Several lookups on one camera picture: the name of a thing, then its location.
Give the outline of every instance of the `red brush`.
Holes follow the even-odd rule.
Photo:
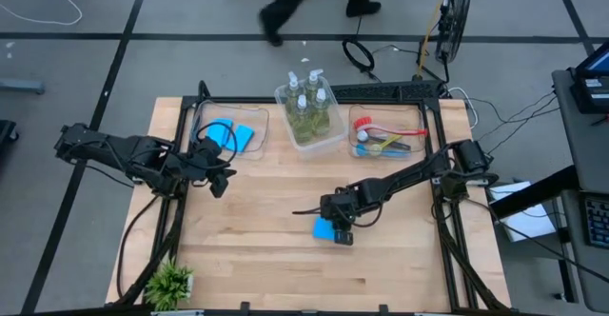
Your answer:
[[[355,131],[376,129],[376,130],[381,130],[384,132],[388,132],[391,134],[398,134],[398,135],[425,135],[425,136],[427,135],[427,129],[396,130],[396,129],[389,129],[389,128],[381,127],[379,125],[373,124],[372,117],[370,117],[370,116],[365,116],[365,117],[355,120],[355,122],[353,123],[353,128],[355,129]]]

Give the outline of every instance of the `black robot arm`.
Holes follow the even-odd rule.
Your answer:
[[[172,198],[179,182],[210,182],[214,197],[220,198],[228,186],[227,178],[236,173],[227,169],[229,163],[219,159],[220,147],[204,138],[191,145],[187,153],[178,152],[170,141],[152,136],[121,138],[87,128],[84,124],[63,126],[55,145],[57,157],[73,160],[93,160],[121,170],[134,181],[143,181],[152,193]]]
[[[449,159],[449,150],[454,159]],[[352,245],[351,226],[357,217],[379,209],[391,196],[429,179],[436,179],[442,189],[442,197],[459,200],[467,196],[466,182],[482,178],[488,170],[490,158],[481,150],[478,142],[471,140],[448,144],[425,160],[397,171],[384,178],[366,178],[335,193],[322,196],[320,213],[332,222],[335,242]]]

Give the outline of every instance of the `wooden table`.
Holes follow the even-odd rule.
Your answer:
[[[172,139],[180,103],[180,98],[157,99],[148,134]],[[446,141],[471,138],[463,102],[442,100],[441,106]],[[252,309],[270,310],[374,311],[387,304],[391,311],[449,311],[428,182],[395,194],[376,226],[354,228],[353,247],[314,239],[314,217],[291,214],[318,206],[320,196],[335,187],[410,166],[423,159],[424,151],[406,161],[365,160],[350,156],[350,145],[344,141],[336,153],[303,161],[276,106],[261,107],[269,110],[264,157],[233,161],[238,174],[229,179],[221,199],[214,199],[207,188],[188,192],[178,263],[193,268],[195,280],[190,302],[182,307],[236,309],[248,301]],[[341,108],[346,117],[349,106]],[[435,150],[433,120],[430,124]],[[482,188],[470,188],[470,195],[486,202]],[[126,226],[150,199],[149,188],[134,189]],[[144,214],[129,234],[123,290],[148,261],[159,206]],[[472,266],[509,306],[488,212],[468,203],[462,203],[461,210]],[[373,217],[373,213],[365,215],[362,223]],[[462,274],[456,264],[454,268],[460,304],[466,306]],[[108,301],[117,299],[115,272],[116,268]]]

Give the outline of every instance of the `potted plant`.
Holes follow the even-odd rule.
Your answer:
[[[156,311],[177,310],[178,302],[187,300],[192,290],[192,269],[166,262],[148,281],[146,300]]]

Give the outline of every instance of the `black shoe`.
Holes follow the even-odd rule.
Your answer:
[[[371,15],[379,12],[381,9],[381,3],[379,2],[365,2],[365,3],[353,3],[349,2],[346,5],[346,16],[357,17],[363,15]]]
[[[260,21],[260,27],[263,30],[263,35],[265,36],[266,41],[273,47],[279,47],[284,44],[284,39],[279,35],[276,30],[271,30],[267,25],[265,10],[261,10],[258,14],[258,20]]]

